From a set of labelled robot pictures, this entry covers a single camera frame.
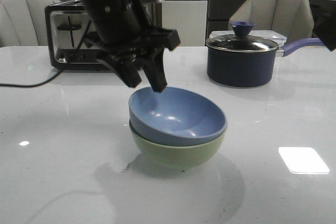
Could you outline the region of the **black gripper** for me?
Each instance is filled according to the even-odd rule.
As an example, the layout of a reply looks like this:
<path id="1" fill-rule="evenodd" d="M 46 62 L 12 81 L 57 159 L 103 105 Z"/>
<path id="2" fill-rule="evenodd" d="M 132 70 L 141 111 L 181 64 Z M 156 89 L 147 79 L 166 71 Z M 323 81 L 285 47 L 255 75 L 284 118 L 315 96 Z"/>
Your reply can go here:
<path id="1" fill-rule="evenodd" d="M 311 0 L 315 20 L 313 34 L 330 50 L 335 50 L 335 0 Z"/>
<path id="2" fill-rule="evenodd" d="M 162 92 L 167 86 L 164 49 L 172 51 L 180 42 L 177 30 L 159 27 L 150 27 L 139 37 L 116 45 L 105 44 L 97 32 L 88 34 L 88 47 L 100 50 L 95 57 L 98 63 L 114 71 L 130 88 L 141 82 L 137 69 L 143 68 L 154 92 Z"/>

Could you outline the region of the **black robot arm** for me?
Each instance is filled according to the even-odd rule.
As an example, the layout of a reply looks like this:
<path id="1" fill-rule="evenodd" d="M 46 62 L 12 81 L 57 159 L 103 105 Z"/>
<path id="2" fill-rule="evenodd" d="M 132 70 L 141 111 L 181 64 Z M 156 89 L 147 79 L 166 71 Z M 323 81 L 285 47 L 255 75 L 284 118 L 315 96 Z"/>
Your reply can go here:
<path id="1" fill-rule="evenodd" d="M 162 92 L 167 86 L 163 53 L 174 50 L 180 38 L 175 29 L 151 25 L 141 1 L 81 0 L 96 29 L 84 41 L 100 49 L 97 62 L 114 71 L 128 87 L 141 82 L 138 71 L 143 69 L 152 90 Z"/>

